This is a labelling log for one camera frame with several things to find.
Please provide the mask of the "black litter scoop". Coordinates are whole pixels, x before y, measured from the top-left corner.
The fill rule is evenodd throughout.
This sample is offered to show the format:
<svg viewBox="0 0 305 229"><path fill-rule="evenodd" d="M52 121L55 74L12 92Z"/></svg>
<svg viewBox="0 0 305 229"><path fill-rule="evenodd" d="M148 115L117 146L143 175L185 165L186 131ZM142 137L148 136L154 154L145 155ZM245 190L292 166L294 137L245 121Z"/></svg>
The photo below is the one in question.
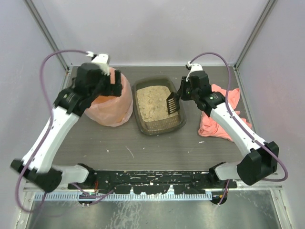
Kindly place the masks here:
<svg viewBox="0 0 305 229"><path fill-rule="evenodd" d="M174 114L175 112L180 110L179 104L179 95L178 93L171 92L170 95L166 99L167 111L168 114Z"/></svg>

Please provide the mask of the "bin with orange bag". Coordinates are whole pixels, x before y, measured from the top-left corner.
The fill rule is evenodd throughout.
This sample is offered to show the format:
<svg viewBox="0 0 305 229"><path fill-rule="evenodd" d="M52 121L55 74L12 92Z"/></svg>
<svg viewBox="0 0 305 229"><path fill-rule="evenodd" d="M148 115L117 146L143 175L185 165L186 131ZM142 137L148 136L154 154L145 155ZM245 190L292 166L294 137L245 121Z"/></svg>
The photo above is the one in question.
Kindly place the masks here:
<svg viewBox="0 0 305 229"><path fill-rule="evenodd" d="M121 74L122 95L99 96L85 114L102 126L117 127L126 123L132 115L133 99L132 90L127 78Z"/></svg>

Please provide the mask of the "grey litter box tray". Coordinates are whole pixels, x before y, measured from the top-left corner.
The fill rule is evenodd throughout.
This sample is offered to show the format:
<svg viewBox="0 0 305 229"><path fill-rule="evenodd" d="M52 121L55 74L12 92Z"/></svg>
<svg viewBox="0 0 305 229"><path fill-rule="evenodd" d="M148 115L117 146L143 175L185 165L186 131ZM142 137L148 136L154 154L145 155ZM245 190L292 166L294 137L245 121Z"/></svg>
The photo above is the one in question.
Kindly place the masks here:
<svg viewBox="0 0 305 229"><path fill-rule="evenodd" d="M167 76L143 78L133 84L133 111L142 133L160 135L185 125L182 106L179 111L168 114L166 99L172 92L176 92L176 88Z"/></svg>

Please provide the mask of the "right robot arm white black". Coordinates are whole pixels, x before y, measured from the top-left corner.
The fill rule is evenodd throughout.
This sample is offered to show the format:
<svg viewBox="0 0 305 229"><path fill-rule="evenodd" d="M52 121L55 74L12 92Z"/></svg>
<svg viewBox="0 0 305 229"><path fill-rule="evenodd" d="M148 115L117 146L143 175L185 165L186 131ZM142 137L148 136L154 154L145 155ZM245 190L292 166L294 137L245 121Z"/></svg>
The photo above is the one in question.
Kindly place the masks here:
<svg viewBox="0 0 305 229"><path fill-rule="evenodd" d="M224 129L243 156L240 162L223 162L210 168L212 181L234 179L250 186L276 172L278 145L259 137L226 104L223 94L212 91L205 71L195 71L182 77L177 98L193 100L201 111Z"/></svg>

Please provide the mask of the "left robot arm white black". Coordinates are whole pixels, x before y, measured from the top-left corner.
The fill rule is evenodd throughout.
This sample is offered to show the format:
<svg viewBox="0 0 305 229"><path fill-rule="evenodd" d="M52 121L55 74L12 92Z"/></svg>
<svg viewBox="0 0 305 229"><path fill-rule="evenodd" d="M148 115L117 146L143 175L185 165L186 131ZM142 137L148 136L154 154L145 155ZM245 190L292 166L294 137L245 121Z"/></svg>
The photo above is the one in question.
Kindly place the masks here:
<svg viewBox="0 0 305 229"><path fill-rule="evenodd" d="M78 183L93 187L95 170L85 164L55 166L54 157L68 132L84 111L100 95L119 97L122 94L121 72L110 72L109 66L83 63L77 69L72 85L59 92L51 107L46 132L23 159L14 159L11 168L43 191L50 193L59 185Z"/></svg>

